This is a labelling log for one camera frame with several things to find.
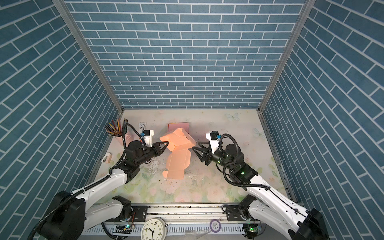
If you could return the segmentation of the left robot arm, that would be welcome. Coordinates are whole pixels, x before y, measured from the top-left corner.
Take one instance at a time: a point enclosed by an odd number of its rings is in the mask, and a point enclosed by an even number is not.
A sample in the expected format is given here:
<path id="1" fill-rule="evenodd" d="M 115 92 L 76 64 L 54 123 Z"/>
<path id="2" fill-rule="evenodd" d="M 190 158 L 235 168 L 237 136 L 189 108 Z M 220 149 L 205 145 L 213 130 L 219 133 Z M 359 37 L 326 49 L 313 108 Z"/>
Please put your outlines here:
<path id="1" fill-rule="evenodd" d="M 139 173 L 142 164 L 162 155 L 168 145 L 168 141 L 153 143 L 152 147 L 145 146 L 141 141 L 124 145 L 122 156 L 105 177 L 76 191 L 56 194 L 28 239 L 32 240 L 39 233 L 47 240 L 76 240 L 84 231 L 107 220 L 118 218 L 121 222 L 130 222 L 133 218 L 130 200 L 115 196 L 105 204 L 96 203 L 130 182 Z"/>

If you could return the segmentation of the tan cardboard box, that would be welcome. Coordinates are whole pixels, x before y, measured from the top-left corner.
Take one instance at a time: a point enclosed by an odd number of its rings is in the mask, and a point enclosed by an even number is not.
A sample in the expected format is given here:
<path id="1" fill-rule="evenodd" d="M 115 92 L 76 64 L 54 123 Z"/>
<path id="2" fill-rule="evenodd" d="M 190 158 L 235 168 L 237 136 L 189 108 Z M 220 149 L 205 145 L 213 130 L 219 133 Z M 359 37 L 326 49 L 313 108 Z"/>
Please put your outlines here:
<path id="1" fill-rule="evenodd" d="M 160 137 L 162 142 L 169 142 L 167 148 L 171 151 L 163 176 L 166 179 L 182 180 L 185 169 L 191 163 L 190 149 L 196 145 L 196 141 L 183 128 L 178 128 L 173 132 Z"/>

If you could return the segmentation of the pink cardboard box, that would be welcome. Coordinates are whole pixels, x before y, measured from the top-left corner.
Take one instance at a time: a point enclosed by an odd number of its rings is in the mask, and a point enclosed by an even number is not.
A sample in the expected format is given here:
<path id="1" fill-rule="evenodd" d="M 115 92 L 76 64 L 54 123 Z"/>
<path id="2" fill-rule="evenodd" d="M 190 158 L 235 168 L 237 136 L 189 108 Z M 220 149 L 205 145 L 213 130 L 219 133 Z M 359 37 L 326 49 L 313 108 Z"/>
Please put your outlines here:
<path id="1" fill-rule="evenodd" d="M 183 128 L 187 133 L 189 133 L 189 123 L 169 123 L 167 132 L 170 133 L 179 128 Z"/>

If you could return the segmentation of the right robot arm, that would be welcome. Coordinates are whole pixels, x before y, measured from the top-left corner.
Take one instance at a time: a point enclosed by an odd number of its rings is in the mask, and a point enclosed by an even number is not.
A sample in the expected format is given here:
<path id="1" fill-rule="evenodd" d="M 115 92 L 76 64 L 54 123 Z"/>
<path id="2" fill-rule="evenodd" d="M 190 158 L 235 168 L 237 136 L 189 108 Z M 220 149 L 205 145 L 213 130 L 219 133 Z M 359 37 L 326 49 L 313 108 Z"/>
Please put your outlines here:
<path id="1" fill-rule="evenodd" d="M 316 209 L 302 207 L 269 185 L 244 161 L 240 147 L 229 144 L 223 150 L 213 148 L 210 142 L 199 142 L 192 150 L 205 165 L 222 166 L 226 182 L 246 191 L 247 195 L 238 205 L 246 221 L 259 220 L 288 240 L 329 239 L 323 215 Z"/>

